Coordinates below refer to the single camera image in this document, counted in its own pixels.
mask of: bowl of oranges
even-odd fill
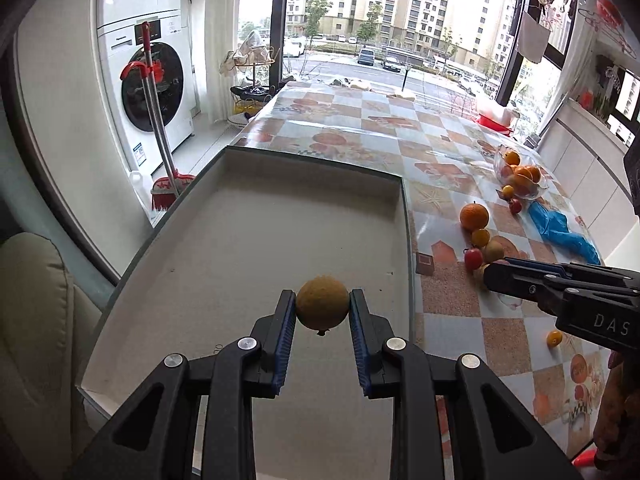
[[[511,186],[514,194],[526,200],[542,195],[548,184],[533,158],[513,148],[500,146],[494,158],[495,176],[502,186]]]

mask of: beige leather chair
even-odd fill
[[[14,475],[58,480],[93,436],[74,379],[99,317],[49,240],[0,246],[0,457]]]

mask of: broom handle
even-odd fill
[[[158,100],[158,90],[156,89],[156,79],[153,71],[154,64],[151,57],[151,34],[149,33],[149,22],[142,23],[142,41],[144,46],[145,62],[148,67],[148,76],[146,79],[148,81],[150,93],[150,101],[148,102],[151,104],[149,109],[149,116],[152,117],[151,125],[154,128],[154,133],[156,133],[156,141],[158,142],[158,148],[160,149],[160,155],[162,156],[162,161],[164,162],[164,168],[167,175],[171,173],[171,175],[174,176],[178,174],[178,172],[175,169],[174,158],[172,157],[169,141],[166,137],[166,130],[164,129],[164,123],[162,122],[160,101]],[[174,186],[175,195],[178,196],[180,192],[173,182],[172,186]]]

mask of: glass fruit bowl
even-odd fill
[[[513,191],[518,198],[523,198],[525,200],[537,199],[549,187],[546,183],[545,175],[541,172],[540,180],[538,182],[533,182],[533,180],[527,178],[524,174],[518,174],[520,170],[512,168],[509,164],[507,164],[507,161],[504,160],[504,155],[507,152],[516,152],[516,150],[514,150],[513,148],[508,148],[507,146],[500,145],[498,150],[495,152],[494,171],[498,182],[500,182],[501,186],[503,187],[513,187]],[[523,155],[521,153],[519,153],[518,155],[520,156],[520,163],[515,166],[538,167],[536,161],[529,155]]]

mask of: broom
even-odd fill
[[[190,174],[181,174],[175,169],[174,159],[166,137],[160,103],[158,101],[158,91],[156,82],[161,82],[164,70],[159,61],[153,61],[151,57],[151,36],[149,33],[149,23],[142,23],[142,41],[145,53],[145,63],[141,61],[130,62],[120,74],[120,79],[126,78],[130,70],[137,68],[140,70],[142,78],[142,89],[145,93],[146,108],[149,112],[149,120],[156,136],[156,143],[160,150],[162,163],[167,176],[161,177],[154,182],[151,189],[151,207],[156,211],[166,211],[175,202],[185,188],[195,178]]]

